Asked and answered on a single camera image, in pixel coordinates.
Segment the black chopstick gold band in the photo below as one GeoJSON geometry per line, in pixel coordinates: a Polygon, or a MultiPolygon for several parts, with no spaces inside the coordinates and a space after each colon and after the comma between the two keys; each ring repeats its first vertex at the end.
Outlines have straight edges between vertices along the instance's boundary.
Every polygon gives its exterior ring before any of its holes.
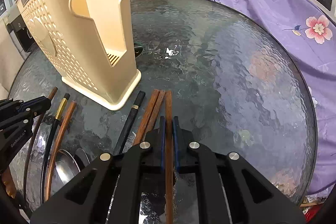
{"type": "Polygon", "coordinates": [[[130,109],[129,115],[127,116],[127,119],[125,121],[125,124],[121,130],[120,136],[118,138],[118,141],[116,143],[116,146],[113,150],[113,156],[119,155],[123,152],[123,149],[125,147],[126,141],[129,137],[129,134],[131,132],[131,129],[133,127],[135,118],[137,116],[139,107],[141,106],[144,98],[145,98],[146,93],[143,91],[139,91],[137,94],[137,97],[130,109]]]}

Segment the black chopstick gold tip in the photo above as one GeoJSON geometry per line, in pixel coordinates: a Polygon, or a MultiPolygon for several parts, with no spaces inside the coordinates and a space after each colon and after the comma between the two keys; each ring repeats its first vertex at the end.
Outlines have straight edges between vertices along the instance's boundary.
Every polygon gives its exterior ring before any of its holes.
{"type": "Polygon", "coordinates": [[[41,205],[45,201],[45,179],[46,179],[46,171],[47,171],[47,166],[48,166],[48,160],[50,156],[50,151],[52,147],[52,142],[55,137],[56,130],[58,128],[58,125],[60,123],[60,119],[62,117],[62,114],[64,112],[64,109],[66,107],[66,104],[70,98],[70,94],[66,93],[64,94],[64,97],[62,98],[60,105],[56,111],[56,114],[54,116],[53,122],[52,122],[52,127],[49,133],[49,136],[47,138],[47,143],[45,147],[45,153],[43,157],[43,162],[42,162],[42,172],[41,172],[41,183],[40,183],[40,195],[41,195],[41,205]]]}

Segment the water dispenser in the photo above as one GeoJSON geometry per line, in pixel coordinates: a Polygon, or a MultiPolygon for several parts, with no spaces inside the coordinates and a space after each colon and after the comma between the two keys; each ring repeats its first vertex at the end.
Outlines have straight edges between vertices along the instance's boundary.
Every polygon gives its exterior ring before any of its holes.
{"type": "Polygon", "coordinates": [[[3,19],[7,32],[18,52],[26,59],[35,48],[35,40],[30,34],[14,0],[1,0],[1,19],[3,19]]]}

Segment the large steel spoon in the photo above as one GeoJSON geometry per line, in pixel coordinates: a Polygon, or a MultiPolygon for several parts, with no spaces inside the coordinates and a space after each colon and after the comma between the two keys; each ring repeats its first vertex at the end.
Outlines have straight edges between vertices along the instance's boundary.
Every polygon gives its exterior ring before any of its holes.
{"type": "Polygon", "coordinates": [[[60,149],[56,154],[51,193],[54,194],[56,191],[61,189],[79,172],[80,168],[75,158],[68,151],[60,149]]]}

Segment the dark brown thin chopstick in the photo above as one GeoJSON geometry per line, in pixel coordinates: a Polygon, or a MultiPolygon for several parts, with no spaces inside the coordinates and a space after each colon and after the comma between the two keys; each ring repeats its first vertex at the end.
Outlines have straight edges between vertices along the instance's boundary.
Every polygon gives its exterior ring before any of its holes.
{"type": "Polygon", "coordinates": [[[45,113],[41,114],[36,122],[35,128],[33,130],[33,135],[30,139],[26,161],[25,161],[25,169],[24,169],[24,175],[23,175],[23,198],[25,201],[27,200],[27,176],[28,176],[28,170],[29,170],[29,163],[30,163],[30,157],[33,150],[33,145],[35,142],[35,139],[37,137],[37,133],[39,131],[40,125],[45,117],[45,113]]]}

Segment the light brown wooden chopstick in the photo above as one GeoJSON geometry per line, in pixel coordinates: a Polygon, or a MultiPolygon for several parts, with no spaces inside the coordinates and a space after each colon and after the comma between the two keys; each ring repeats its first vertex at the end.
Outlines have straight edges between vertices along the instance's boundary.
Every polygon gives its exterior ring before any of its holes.
{"type": "Polygon", "coordinates": [[[46,185],[45,185],[45,194],[44,194],[44,198],[45,201],[47,201],[50,198],[50,194],[51,194],[51,185],[52,185],[52,176],[53,176],[53,172],[55,169],[55,164],[56,164],[56,154],[58,152],[58,150],[60,149],[60,145],[62,143],[64,134],[66,132],[66,129],[70,123],[70,120],[72,118],[72,114],[75,111],[77,103],[75,101],[72,101],[67,109],[67,112],[64,116],[64,119],[62,121],[62,124],[60,126],[60,129],[58,131],[58,135],[56,137],[56,141],[54,144],[54,148],[52,150],[52,154],[51,154],[51,158],[50,158],[50,164],[49,164],[49,169],[47,172],[47,178],[46,178],[46,185]]]}

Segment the cream plastic utensil holder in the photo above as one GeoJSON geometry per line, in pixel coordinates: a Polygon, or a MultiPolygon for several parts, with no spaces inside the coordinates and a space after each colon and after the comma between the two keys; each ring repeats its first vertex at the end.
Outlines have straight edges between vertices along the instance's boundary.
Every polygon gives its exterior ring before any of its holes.
{"type": "Polygon", "coordinates": [[[130,0],[16,0],[37,45],[62,81],[109,110],[141,79],[130,0]]]}

